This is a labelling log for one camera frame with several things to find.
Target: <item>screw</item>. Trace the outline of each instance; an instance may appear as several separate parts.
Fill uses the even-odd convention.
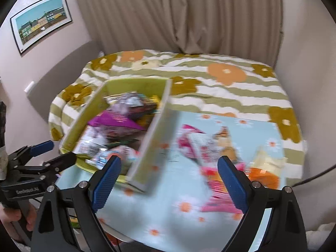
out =
[[[49,186],[49,187],[47,187],[47,191],[48,192],[53,192],[54,191],[54,189],[55,189],[55,187],[54,186]]]
[[[291,193],[292,192],[292,188],[290,186],[286,186],[285,187],[285,192]]]
[[[81,182],[78,184],[78,186],[79,186],[80,188],[85,188],[85,187],[87,186],[87,181],[81,181]]]
[[[252,187],[254,187],[254,188],[260,188],[261,184],[258,181],[253,181],[252,182]]]

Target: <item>storage box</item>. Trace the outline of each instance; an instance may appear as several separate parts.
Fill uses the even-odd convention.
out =
[[[160,148],[167,102],[170,95],[171,80],[165,78],[137,77],[127,79],[108,80],[93,94],[92,98],[80,112],[78,118],[72,123],[68,133],[60,143],[61,153],[72,151],[83,132],[87,122],[98,113],[108,108],[105,96],[137,91],[147,97],[157,95],[161,98],[161,106],[145,134],[139,148],[138,161],[131,165],[126,175],[120,175],[117,183],[130,189],[144,192],[151,174],[155,155]],[[85,163],[85,159],[77,156],[76,165],[81,169],[94,173],[97,168]]]

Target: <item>picture frame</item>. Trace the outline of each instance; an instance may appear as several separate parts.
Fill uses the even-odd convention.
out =
[[[66,0],[39,0],[22,9],[10,21],[19,53],[71,21]]]

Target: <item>curtain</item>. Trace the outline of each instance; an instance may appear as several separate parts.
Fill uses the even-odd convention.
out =
[[[106,54],[154,49],[225,54],[274,66],[282,0],[78,0]]]

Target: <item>bedspread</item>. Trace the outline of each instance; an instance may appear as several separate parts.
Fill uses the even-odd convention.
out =
[[[249,119],[276,123],[288,158],[287,184],[302,177],[304,141],[275,72],[268,65],[225,55],[136,50],[97,58],[53,100],[49,114],[52,139],[61,140],[104,81],[140,76],[171,78],[173,109],[242,118],[247,124]]]

